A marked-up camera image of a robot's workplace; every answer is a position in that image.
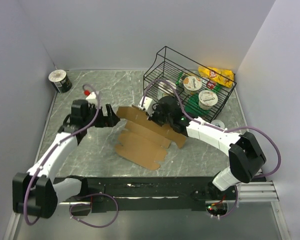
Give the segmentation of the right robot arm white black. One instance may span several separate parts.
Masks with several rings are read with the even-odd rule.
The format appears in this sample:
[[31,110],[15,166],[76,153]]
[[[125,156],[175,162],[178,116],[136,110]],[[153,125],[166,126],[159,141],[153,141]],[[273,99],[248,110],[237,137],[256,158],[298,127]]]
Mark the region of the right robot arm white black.
[[169,125],[174,132],[207,143],[228,156],[229,166],[217,173],[208,187],[213,199],[220,199],[235,184],[251,182],[267,161],[252,133],[230,132],[188,114],[171,95],[159,101],[143,97],[139,106],[148,120],[159,126]]

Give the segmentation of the brown cardboard box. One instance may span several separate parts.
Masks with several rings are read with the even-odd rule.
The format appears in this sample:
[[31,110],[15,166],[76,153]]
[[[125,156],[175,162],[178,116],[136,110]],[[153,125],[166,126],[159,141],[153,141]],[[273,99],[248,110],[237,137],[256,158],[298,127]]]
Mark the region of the brown cardboard box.
[[169,125],[159,126],[149,121],[146,113],[136,106],[120,106],[116,115],[126,120],[126,124],[118,136],[115,152],[148,170],[160,168],[171,142],[179,149],[186,142],[186,137],[174,132]]

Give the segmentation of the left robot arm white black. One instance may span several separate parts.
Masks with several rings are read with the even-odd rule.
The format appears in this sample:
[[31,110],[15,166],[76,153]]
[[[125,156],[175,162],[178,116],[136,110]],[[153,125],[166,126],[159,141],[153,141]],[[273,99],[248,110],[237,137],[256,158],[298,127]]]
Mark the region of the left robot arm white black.
[[112,106],[106,113],[96,99],[77,99],[43,156],[26,173],[18,172],[12,180],[12,209],[15,213],[50,218],[57,205],[71,197],[84,201],[89,195],[86,177],[69,175],[55,183],[59,169],[79,146],[88,128],[113,128],[120,121]]

